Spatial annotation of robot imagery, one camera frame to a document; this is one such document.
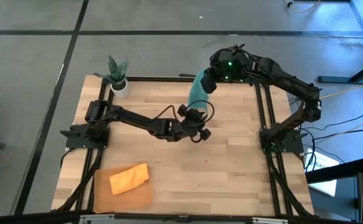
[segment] wooden table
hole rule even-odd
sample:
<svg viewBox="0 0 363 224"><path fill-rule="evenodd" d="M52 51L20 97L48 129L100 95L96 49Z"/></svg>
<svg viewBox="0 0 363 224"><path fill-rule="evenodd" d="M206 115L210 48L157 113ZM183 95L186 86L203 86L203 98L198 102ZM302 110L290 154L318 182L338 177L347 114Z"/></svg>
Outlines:
<svg viewBox="0 0 363 224"><path fill-rule="evenodd" d="M113 104L154 117L170 104L187 103L191 83L130 82L127 98ZM101 79L86 76L74 122L83 124L88 104L98 99ZM276 120L290 115L286 93L271 87ZM104 150L102 169L147 162L153 186L153 204L132 213L194 215L274 215L265 155L260 147L255 88L244 84L218 84L210 95L215 116L206 128L208 141L195 144L185 138L166 142L127 124L111 123L110 142ZM172 117L170 110L163 118ZM86 149L64 159L52 208L60 207L80 182ZM283 154L288 185L305 209L313 212L303 165L294 154ZM89 187L85 191L86 207ZM281 211L285 213L278 186Z"/></svg>

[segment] black desk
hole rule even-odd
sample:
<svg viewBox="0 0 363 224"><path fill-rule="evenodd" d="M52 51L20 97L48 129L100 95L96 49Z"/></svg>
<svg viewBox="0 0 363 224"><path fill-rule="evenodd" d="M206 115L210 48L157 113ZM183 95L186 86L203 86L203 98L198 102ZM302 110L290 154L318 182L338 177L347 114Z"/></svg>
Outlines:
<svg viewBox="0 0 363 224"><path fill-rule="evenodd" d="M342 193L344 193L344 194L351 194L351 196L338 195L338 196L335 196L334 198L332 198L327 195L323 195L323 194L314 192L315 197L313 197L313 204L316 204L315 200L326 201L326 205L323 209L336 213L338 215L342 215L344 217L350 218L352 220L354 219L354 218L352 218L353 215L356 214L355 219L357 220L359 217L357 215L357 212L354 212L356 210L357 206L353 200L354 198L356 198L355 194L357 193L357 190L356 189L354 189L354 191L351 190L356 185L355 185L355 183L352 183L351 181L347 181L347 179L343 179L343 178L355 177L358 173L363 174L363 159L348 162L345 164L340 164L340 165L333 166L333 167L323 168L320 170L315 170L312 172L307 172L306 177L307 177L307 182L309 184L338 179L337 188L343 188L344 190L342 191Z"/></svg>

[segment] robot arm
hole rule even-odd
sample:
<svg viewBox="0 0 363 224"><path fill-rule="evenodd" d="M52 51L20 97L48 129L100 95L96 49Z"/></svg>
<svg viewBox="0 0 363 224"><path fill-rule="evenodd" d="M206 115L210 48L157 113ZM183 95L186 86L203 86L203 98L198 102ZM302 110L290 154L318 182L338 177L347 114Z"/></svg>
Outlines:
<svg viewBox="0 0 363 224"><path fill-rule="evenodd" d="M284 72L270 58L252 55L242 49L244 45L218 50L210 57L210 68L200 81L206 93L212 93L216 82L248 83L249 85L274 85L303 100L296 113L282 123L276 123L266 132L269 143L282 144L288 131L305 121L317 121L321 117L320 89Z"/></svg>
<svg viewBox="0 0 363 224"><path fill-rule="evenodd" d="M121 106L111 105L107 101L95 100L90 102L85 121L91 126L119 121L147 130L150 135L158 139L165 139L168 142L177 142L187 137L190 137L193 142L199 142L201 140L206 141L210 137L210 131L203 129L205 126L203 113L195 109L188 109L184 105L179 107L178 113L180 116L185 117L183 121L179 121L176 115L174 115L174 118L157 117L151 119L126 110ZM193 137L198 134L200 138L194 140Z"/></svg>

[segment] gray floor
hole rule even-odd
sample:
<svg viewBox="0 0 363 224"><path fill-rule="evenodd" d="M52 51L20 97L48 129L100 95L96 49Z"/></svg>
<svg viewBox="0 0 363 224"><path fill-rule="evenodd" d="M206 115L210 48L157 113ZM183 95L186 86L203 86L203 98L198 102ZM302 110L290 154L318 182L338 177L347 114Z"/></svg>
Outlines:
<svg viewBox="0 0 363 224"><path fill-rule="evenodd" d="M0 29L72 30L81 5L82 0L0 0ZM298 8L310 5L294 4ZM360 27L346 3L324 2L306 14L296 14L287 11L282 0L198 0L182 4L175 0L94 0L88 5L82 30L360 31ZM69 36L0 36L0 141L7 143L7 148L0 151L0 215L11 211L69 40ZM26 212L50 209L65 145L59 131L68 129L73 120L84 76L105 73L109 54L116 60L128 58L130 76L176 76L196 73L208 66L215 50L242 43L251 53L270 57L286 72L324 88L322 95L352 86L318 84L318 75L351 76L363 68L361 38L79 36ZM363 88L324 99L321 120L304 126L322 128L361 114ZM343 131L361 121L363 118L313 134ZM304 142L311 144L308 138ZM363 133L340 136L318 146L346 162L360 159Z"/></svg>

